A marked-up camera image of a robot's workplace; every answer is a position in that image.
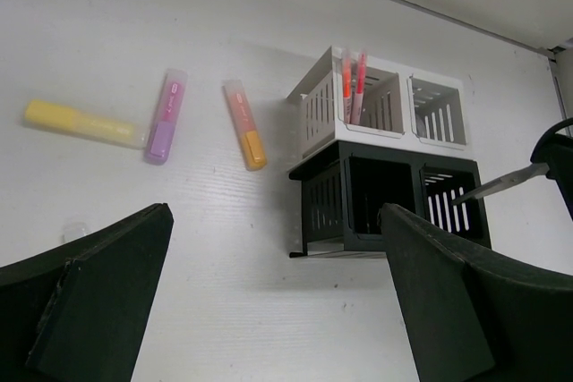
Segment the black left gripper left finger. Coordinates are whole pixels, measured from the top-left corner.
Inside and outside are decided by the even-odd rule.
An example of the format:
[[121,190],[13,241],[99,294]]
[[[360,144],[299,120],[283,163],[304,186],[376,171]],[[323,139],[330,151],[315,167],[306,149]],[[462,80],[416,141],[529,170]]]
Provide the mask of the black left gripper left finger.
[[3,381],[129,381],[174,219],[153,204],[1,269]]

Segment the purple highlighter marker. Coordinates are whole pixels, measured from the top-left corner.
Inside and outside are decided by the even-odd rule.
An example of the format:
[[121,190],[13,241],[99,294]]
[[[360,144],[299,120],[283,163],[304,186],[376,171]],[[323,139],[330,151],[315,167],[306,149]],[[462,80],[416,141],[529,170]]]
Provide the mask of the purple highlighter marker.
[[163,165],[168,160],[187,81],[186,72],[167,70],[144,152],[149,163]]

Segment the orange highlighter marker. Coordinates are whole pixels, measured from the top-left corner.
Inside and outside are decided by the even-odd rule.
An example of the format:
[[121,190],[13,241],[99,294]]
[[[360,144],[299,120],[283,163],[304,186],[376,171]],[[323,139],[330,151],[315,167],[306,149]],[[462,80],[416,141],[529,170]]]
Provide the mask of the orange highlighter marker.
[[267,164],[267,157],[243,83],[239,80],[225,81],[223,89],[246,168],[261,170]]

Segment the red pen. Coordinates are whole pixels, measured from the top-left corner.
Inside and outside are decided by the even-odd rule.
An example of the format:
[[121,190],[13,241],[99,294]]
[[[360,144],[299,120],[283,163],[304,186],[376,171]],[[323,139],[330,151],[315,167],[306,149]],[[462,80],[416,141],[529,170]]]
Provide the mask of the red pen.
[[358,62],[356,66],[355,94],[353,96],[352,111],[350,116],[350,123],[354,125],[359,125],[361,122],[363,94],[366,82],[367,58],[368,55],[366,51],[363,50],[358,56]]
[[353,104],[353,62],[352,56],[348,49],[344,49],[341,56],[342,64],[342,83],[343,83],[343,117],[345,123],[351,123],[352,104]]

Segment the green highlighter marker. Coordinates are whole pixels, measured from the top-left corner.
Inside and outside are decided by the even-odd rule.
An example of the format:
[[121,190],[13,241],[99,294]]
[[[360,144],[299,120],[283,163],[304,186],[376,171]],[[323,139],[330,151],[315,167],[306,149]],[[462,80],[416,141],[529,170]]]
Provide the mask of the green highlighter marker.
[[72,242],[90,233],[88,226],[84,222],[71,222],[66,224],[62,230],[64,243]]

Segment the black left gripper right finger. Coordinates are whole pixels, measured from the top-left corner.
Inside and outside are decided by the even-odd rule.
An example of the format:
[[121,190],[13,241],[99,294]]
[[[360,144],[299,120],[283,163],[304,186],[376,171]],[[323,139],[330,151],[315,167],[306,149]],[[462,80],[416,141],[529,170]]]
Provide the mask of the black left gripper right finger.
[[381,232],[422,381],[570,381],[572,277],[506,257],[395,204]]

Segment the yellow highlighter marker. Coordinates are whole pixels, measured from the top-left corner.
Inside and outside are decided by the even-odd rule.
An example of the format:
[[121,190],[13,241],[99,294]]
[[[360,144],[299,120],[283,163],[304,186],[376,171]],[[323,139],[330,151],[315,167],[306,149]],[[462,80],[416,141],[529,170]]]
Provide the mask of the yellow highlighter marker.
[[147,145],[148,129],[145,127],[43,100],[31,100],[24,111],[24,119],[57,132],[128,148],[144,149]]

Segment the black handled scissors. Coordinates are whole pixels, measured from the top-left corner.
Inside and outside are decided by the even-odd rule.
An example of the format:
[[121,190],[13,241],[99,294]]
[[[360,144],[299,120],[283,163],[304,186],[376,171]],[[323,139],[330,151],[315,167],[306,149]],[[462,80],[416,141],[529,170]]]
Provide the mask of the black handled scissors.
[[560,133],[560,131],[571,126],[572,118],[554,124],[536,142],[529,166],[465,192],[460,197],[455,198],[452,204],[460,205],[470,199],[483,199],[536,176],[544,176],[557,183],[569,215],[572,216],[572,138]]

